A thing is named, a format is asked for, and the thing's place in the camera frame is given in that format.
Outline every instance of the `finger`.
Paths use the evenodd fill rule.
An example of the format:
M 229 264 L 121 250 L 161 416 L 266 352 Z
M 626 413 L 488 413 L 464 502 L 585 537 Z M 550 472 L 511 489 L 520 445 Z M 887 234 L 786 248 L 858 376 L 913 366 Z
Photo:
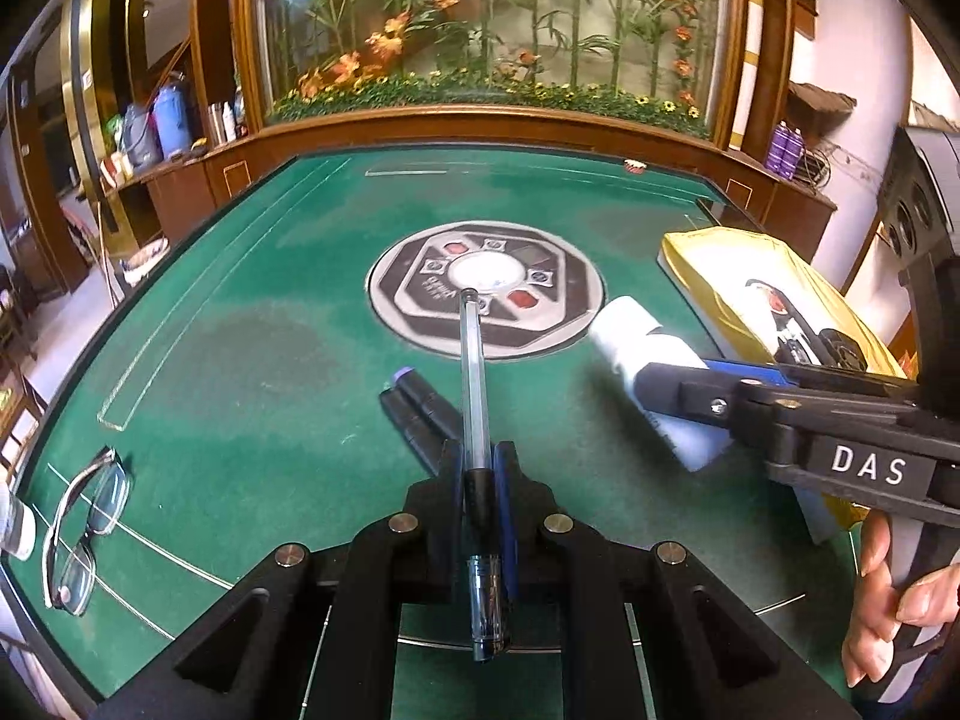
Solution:
M 847 633 L 848 648 L 854 662 L 870 678 L 879 682 L 887 673 L 894 659 L 894 645 L 884 641 L 871 629 L 854 623 Z
M 899 594 L 891 587 L 886 562 L 858 581 L 853 594 L 853 617 L 884 641 L 893 641 L 901 623 L 896 619 Z
M 890 551 L 890 520 L 879 509 L 871 509 L 860 530 L 860 576 L 877 570 Z
M 843 662 L 843 674 L 847 678 L 847 687 L 856 688 L 860 680 L 867 676 L 867 672 L 860 668 L 859 664 L 853 659 L 846 640 L 840 648 L 840 661 Z
M 896 619 L 921 628 L 957 618 L 960 565 L 949 565 L 911 584 L 896 610 Z

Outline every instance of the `red button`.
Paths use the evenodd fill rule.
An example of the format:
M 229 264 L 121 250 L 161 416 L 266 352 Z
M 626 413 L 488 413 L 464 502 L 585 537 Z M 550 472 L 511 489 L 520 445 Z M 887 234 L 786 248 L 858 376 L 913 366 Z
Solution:
M 507 295 L 507 300 L 510 300 L 510 303 L 517 308 L 533 308 L 539 303 L 539 300 L 526 290 L 513 290 L 510 295 Z

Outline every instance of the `blue bottle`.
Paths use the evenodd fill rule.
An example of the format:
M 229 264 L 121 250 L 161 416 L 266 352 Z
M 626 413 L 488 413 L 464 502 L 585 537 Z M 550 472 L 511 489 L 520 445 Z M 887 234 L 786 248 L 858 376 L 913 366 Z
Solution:
M 786 122 L 780 122 L 774 130 L 773 138 L 770 140 L 770 148 L 767 151 L 767 158 L 763 162 L 766 169 L 770 172 L 779 173 L 781 162 L 784 160 L 784 151 L 790 140 L 790 130 L 786 127 Z
M 797 166 L 800 164 L 800 158 L 803 157 L 803 137 L 800 136 L 800 130 L 796 129 L 788 134 L 786 149 L 784 150 L 784 159 L 781 160 L 779 174 L 787 181 L 793 178 L 797 172 Z
M 157 92 L 154 120 L 157 122 L 157 135 L 160 135 L 164 159 L 190 151 L 192 140 L 186 122 L 186 103 L 184 94 L 176 86 L 167 84 Z

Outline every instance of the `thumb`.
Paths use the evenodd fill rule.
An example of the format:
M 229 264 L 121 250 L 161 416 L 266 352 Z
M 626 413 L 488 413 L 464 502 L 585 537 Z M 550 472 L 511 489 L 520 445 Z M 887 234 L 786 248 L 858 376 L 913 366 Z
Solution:
M 896 619 L 921 628 L 953 622 L 957 618 L 959 590 L 960 563 L 934 571 L 906 589 Z

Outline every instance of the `black marker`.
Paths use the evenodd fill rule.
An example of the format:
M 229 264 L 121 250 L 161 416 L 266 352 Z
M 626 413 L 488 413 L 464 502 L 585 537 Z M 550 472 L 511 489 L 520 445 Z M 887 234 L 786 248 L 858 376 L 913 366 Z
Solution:
M 403 367 L 397 371 L 394 374 L 394 386 L 403 392 L 445 439 L 455 442 L 463 440 L 463 415 L 414 368 Z
M 396 389 L 384 389 L 380 393 L 380 405 L 427 473 L 431 476 L 440 473 L 443 437 L 430 429 L 430 425 Z

